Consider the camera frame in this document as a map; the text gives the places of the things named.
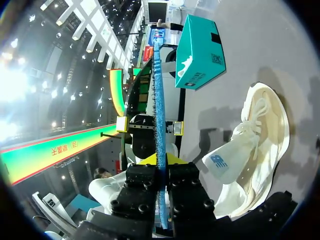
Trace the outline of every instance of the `blue bristles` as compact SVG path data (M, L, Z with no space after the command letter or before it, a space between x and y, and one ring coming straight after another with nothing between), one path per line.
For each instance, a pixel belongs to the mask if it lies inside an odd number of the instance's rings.
M157 201L159 204L159 216L163 229L168 228L168 214L166 209L166 117L165 96L162 79L159 44L154 43L153 73L154 73L154 102L155 102L155 140L156 140L156 165L160 171L160 191Z

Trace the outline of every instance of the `gray floor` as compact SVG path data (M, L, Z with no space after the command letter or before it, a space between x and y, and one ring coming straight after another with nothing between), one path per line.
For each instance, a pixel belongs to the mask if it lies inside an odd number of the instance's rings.
M196 91L186 90L180 157L197 162L201 182L216 201L222 184L201 158L229 139L250 84L261 81L280 96L291 134L270 194L287 190L301 203L319 166L320 134L320 66L304 28L279 0L203 0L194 15L216 22L227 71Z

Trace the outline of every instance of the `blue sign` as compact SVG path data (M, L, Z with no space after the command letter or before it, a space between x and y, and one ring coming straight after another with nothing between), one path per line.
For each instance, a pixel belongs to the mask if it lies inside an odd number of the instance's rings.
M160 45L164 44L165 31L166 31L165 29L156 29L156 28L151 29L151 33L150 33L149 40L148 40L148 45L153 46L154 41L156 41Z
M214 156L211 156L210 158L215 163L217 168L228 167L226 162L219 155L214 155Z

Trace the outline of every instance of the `teal shoe box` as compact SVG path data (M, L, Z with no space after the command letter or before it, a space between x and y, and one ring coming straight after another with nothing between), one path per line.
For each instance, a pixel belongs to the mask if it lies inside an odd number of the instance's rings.
M192 56L185 68L183 62ZM198 16L188 15L176 50L175 87L197 89L226 70L224 51L216 23Z

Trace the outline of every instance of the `display screen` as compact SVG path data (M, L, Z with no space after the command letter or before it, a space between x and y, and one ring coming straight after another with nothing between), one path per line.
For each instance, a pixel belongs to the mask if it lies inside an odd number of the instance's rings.
M149 2L149 21L151 23L158 22L162 19L162 22L166 22L167 3L166 2Z

